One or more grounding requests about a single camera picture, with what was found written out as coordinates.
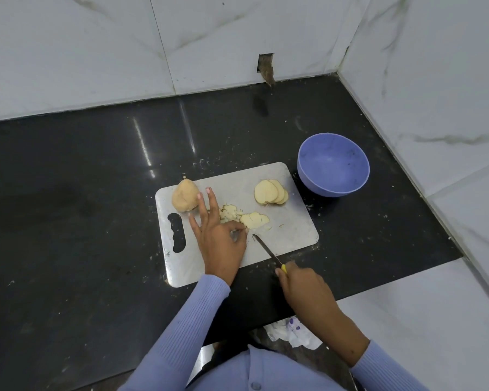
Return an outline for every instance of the lavender shirt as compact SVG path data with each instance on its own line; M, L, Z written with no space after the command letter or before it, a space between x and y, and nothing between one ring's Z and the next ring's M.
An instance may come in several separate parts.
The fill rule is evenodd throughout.
M201 277L187 302L119 391L185 390L210 324L229 293L230 288L219 277ZM343 390L326 375L284 355L249 347L201 376L188 390ZM369 391L427 390L373 341L351 372Z

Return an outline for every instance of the purple sleeve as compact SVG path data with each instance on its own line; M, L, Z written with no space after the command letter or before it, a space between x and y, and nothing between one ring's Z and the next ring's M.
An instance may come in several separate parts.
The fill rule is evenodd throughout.
M351 373L369 391L428 390L374 341L370 341Z
M196 288L119 391L184 390L199 350L230 287L203 275Z

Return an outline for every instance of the bowl rim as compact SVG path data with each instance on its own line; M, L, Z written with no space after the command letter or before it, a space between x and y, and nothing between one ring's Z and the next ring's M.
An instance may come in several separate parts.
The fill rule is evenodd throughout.
M351 142L351 143L352 143L354 146L356 146L356 147L357 147L357 148L360 150L360 152L362 152L362 154L364 155L364 157L365 157L365 159L366 159L366 162L367 162L367 164L368 164L368 174L366 175L366 178L365 178L365 180L362 182L362 184L360 184L360 185L358 186L358 188L355 188L355 189L353 189L353 190L351 190L351 191L344 191L344 192L331 191L331 190L329 190L329 189L326 189L326 188L324 188L324 187L320 186L319 184L316 184L316 183L315 183L315 182L314 182L314 181L313 181L313 180L312 180L310 177L308 177L308 174L307 174L307 173L304 171L304 169L303 169L303 167L302 167L302 164L301 164L301 163L300 163L300 161L299 161L299 159L300 159L300 155L301 155L301 148L302 148L302 146L303 146L303 145L306 143L306 141L308 141L310 138L315 137L315 136L319 136L319 135L334 135L334 136L337 136L337 137L344 138L344 139L346 139L347 141ZM340 134L337 134L337 133L330 133L330 132L317 133L317 134L314 134L314 135L309 136L309 137L308 137L306 140L304 140L304 141L302 142L302 144L300 145L300 147L299 147L299 151L297 152L297 163L300 165L301 170L302 170L302 171L305 173L305 177L306 177L306 178L308 178L308 180L310 180L310 182L311 182L312 184L314 184L314 185L315 185L317 188L320 188L320 189L322 189L322 190L325 190L326 192L330 192L330 193L337 193L337 194L343 194L343 195L347 195L348 193L355 192L355 191L359 190L360 188L362 188L362 187L363 187L363 186L366 184L366 182L368 181L368 178L370 177L370 172L371 172L370 161L369 161L368 157L366 156L366 154L365 154L365 152L362 150L362 148L361 148L361 147L359 147L359 145L358 145L358 144L357 144L355 141L350 140L348 137L344 137L343 135L340 135Z

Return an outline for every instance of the knife blade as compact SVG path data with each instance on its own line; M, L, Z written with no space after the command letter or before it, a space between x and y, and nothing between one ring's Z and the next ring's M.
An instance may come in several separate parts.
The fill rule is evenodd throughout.
M268 248L268 246L263 242L263 240L257 236L256 234L253 234L252 237L261 244L261 247L264 248L264 250L268 253L268 255L274 259L277 259L277 261L280 263L280 268L286 273L286 265L280 261L280 259L275 256L275 254Z

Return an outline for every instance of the bowl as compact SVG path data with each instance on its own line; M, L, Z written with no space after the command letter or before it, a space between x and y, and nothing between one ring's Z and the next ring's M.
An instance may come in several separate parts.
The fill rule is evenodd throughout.
M366 183L370 164L349 138L334 133L308 137L299 148L297 171L306 187L325 197L341 197Z

